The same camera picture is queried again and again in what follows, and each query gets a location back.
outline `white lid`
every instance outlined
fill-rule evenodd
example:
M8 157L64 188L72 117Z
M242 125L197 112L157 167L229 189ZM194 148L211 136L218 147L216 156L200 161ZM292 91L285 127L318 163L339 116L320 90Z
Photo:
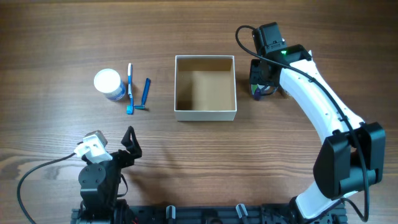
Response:
M102 93L112 93L117 90L120 82L119 73L110 68L102 69L94 77L94 86Z

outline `wood grain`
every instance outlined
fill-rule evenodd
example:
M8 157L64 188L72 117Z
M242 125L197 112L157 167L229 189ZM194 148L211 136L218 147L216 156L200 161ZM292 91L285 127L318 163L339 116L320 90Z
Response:
M240 25L277 21L324 79L367 122L387 133L384 179L371 187L370 223L398 218L396 1L138 1L0 5L0 222L27 223L16 186L33 166L66 156L91 131L121 149L129 125L143 157L127 176L130 205L255 205L287 202L313 181L320 141L294 100L248 93L250 57ZM240 35L253 48L248 31ZM235 55L233 122L177 122L175 55ZM149 111L125 114L105 99L95 73L134 64L135 98L152 80ZM80 203L77 158L27 178L22 198L37 223L69 223ZM354 201L362 208L363 196ZM351 208L350 223L361 223Z

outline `blue razor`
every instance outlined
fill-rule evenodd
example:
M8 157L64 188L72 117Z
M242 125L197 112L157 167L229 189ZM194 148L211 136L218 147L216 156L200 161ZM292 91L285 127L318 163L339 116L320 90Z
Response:
M147 101L148 91L149 91L150 79L147 78L145 81L144 92L142 94L141 105L134 105L134 108L137 110L145 109L145 102Z

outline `toothbrush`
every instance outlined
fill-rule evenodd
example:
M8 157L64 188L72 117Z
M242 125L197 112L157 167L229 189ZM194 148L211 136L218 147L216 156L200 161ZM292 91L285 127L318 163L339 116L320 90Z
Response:
M127 67L127 77L129 80L129 86L128 86L128 93L129 93L129 97L130 97L130 105L127 105L127 110L126 113L127 114L133 114L134 113L134 99L132 97L132 64L129 63L129 66Z

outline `open box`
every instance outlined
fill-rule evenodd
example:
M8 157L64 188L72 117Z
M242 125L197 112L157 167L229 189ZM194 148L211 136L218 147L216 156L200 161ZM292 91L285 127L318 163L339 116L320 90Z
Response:
M178 121L233 121L234 57L175 56L174 113Z

